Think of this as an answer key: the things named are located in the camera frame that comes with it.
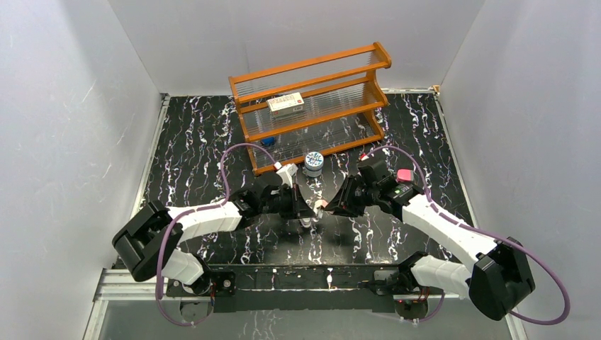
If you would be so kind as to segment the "white stapler part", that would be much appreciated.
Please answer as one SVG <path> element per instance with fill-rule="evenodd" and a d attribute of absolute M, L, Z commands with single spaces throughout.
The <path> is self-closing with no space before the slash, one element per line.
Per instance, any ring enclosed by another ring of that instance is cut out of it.
<path fill-rule="evenodd" d="M 300 223 L 304 228 L 310 228 L 313 225 L 313 218 L 311 218 L 311 217 L 301 218 Z"/>

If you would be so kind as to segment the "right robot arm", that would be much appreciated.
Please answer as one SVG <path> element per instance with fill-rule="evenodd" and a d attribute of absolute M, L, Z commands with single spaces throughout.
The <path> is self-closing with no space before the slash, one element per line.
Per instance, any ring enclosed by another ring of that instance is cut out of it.
<path fill-rule="evenodd" d="M 417 251 L 398 264 L 396 271 L 377 271 L 361 288 L 378 295 L 418 293 L 439 288 L 468 298 L 486 317 L 500 320 L 530 293 L 536 284 L 527 257 L 511 247 L 445 217 L 412 180 L 400 180 L 383 160 L 365 157 L 359 173 L 346 177 L 334 198 L 323 208 L 338 216 L 360 217 L 369 206 L 418 229 L 449 250 L 457 262 Z"/>

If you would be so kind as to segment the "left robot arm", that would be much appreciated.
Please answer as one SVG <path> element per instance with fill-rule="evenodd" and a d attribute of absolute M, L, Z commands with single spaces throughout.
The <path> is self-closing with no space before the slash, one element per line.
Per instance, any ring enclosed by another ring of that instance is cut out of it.
<path fill-rule="evenodd" d="M 223 282 L 199 256 L 180 250 L 180 243 L 206 234 L 246 229 L 261 215 L 306 220 L 315 217 L 315 211 L 290 176 L 271 171 L 230 193 L 224 204 L 168 208 L 152 201 L 116 233 L 111 243 L 134 281 L 147 281 L 160 274 L 180 282 L 188 292 L 202 295 Z"/>

